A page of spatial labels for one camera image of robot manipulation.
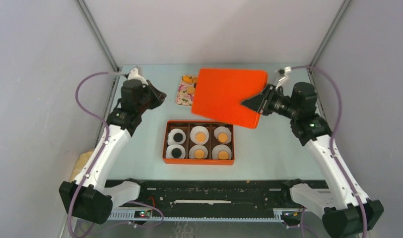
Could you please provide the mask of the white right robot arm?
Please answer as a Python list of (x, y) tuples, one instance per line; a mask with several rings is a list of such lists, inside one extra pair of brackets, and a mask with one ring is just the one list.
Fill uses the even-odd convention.
[(357, 183), (339, 153), (333, 133), (316, 113), (317, 94), (312, 84), (296, 83), (286, 96), (281, 87), (268, 84), (242, 105), (264, 116), (279, 114), (290, 120), (291, 131), (314, 157), (329, 193), (320, 193), (300, 179), (281, 186), (280, 202), (285, 207), (300, 205), (320, 217), (333, 238), (366, 234), (384, 212), (379, 200), (372, 200)]

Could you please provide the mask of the orange box lid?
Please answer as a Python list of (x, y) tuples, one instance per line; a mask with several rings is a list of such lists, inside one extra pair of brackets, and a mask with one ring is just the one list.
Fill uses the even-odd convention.
[(257, 127), (260, 114), (242, 102), (265, 88), (268, 73), (263, 70), (202, 68), (191, 112), (195, 115), (246, 128)]

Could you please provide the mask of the floral serving tray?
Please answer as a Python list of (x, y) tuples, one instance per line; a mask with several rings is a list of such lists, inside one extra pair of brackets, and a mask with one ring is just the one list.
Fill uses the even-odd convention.
[[(188, 75), (188, 76), (191, 76), (192, 78), (193, 77), (198, 78), (197, 75)], [(179, 106), (191, 107), (193, 105), (193, 100), (194, 100), (195, 93), (190, 95), (190, 94), (188, 94), (186, 92), (186, 89), (189, 86), (193, 86), (196, 89), (197, 83), (195, 83), (195, 84), (193, 84), (193, 83), (192, 84), (185, 83), (185, 82), (182, 81), (182, 77), (181, 77), (181, 80), (180, 80), (180, 85), (179, 85), (178, 90), (177, 90), (177, 96), (176, 96), (176, 99), (175, 99), (175, 103), (177, 105), (179, 105)]]

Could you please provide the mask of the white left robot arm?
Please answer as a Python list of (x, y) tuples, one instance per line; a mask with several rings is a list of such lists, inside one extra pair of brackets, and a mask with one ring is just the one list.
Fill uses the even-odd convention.
[(128, 79), (121, 87), (121, 97), (108, 115), (104, 133), (89, 161), (72, 182), (64, 181), (59, 192), (69, 218), (77, 217), (103, 224), (113, 209), (128, 203), (143, 206), (148, 193), (140, 184), (127, 179), (106, 187), (109, 171), (123, 147), (133, 136), (147, 110), (159, 107), (166, 94), (149, 80)]

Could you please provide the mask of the black sandwich cookie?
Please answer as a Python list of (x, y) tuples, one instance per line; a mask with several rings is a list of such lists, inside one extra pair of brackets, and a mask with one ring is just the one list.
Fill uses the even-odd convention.
[(180, 158), (182, 156), (182, 150), (179, 148), (174, 148), (171, 151), (171, 156), (173, 158)]
[(182, 133), (177, 132), (173, 135), (173, 140), (177, 143), (182, 143), (182, 141), (184, 140), (184, 136)]

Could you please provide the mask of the round yellow biscuit bottom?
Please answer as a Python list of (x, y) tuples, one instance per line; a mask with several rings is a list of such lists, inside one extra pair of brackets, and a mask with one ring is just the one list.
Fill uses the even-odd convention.
[(229, 153), (227, 151), (219, 151), (218, 159), (220, 160), (228, 160), (230, 158)]

